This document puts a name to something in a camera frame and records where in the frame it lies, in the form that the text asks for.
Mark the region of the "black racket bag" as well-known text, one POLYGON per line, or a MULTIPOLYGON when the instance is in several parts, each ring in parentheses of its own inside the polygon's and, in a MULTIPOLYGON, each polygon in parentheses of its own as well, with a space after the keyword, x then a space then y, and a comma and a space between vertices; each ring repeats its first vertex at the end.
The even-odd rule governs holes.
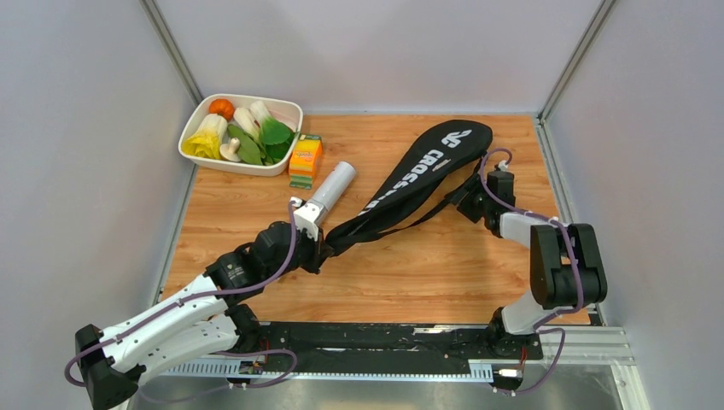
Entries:
POLYGON ((323 255, 338 256, 356 243, 398 232, 397 224, 417 211, 448 175, 480 160, 492 141, 492 128, 473 120, 448 120, 423 132, 359 214, 326 235, 323 255))

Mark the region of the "white shuttlecock tube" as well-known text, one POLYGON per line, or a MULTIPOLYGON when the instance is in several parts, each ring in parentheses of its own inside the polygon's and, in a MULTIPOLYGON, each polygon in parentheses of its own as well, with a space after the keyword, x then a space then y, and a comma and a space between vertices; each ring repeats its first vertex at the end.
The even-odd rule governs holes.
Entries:
POLYGON ((340 161, 315 190, 308 202, 312 204, 314 222, 317 226, 326 219, 355 176, 355 168, 348 162, 340 161))

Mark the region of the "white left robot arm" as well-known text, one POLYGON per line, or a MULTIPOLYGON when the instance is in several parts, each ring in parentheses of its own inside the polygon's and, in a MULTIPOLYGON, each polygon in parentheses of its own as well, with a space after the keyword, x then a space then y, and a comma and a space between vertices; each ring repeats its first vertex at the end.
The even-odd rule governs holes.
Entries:
POLYGON ((244 317, 241 302, 287 272, 319 272, 330 251, 317 225, 274 222, 148 310, 117 325, 77 330, 64 375, 86 390, 92 408, 111 409, 185 361, 232 349, 250 354, 261 331, 244 317))

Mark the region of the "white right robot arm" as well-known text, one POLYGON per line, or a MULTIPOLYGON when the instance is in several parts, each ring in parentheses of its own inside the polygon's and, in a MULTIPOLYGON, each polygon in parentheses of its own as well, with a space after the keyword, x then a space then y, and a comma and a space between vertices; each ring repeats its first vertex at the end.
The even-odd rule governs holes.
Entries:
POLYGON ((559 315, 603 302, 608 294, 604 264, 592 225, 566 225, 554 218, 516 208, 514 176, 492 171, 468 177, 455 197, 458 211, 482 221, 496 237, 529 251, 529 285, 516 302, 494 315, 498 325, 487 334, 489 350, 508 357, 528 335, 559 315))

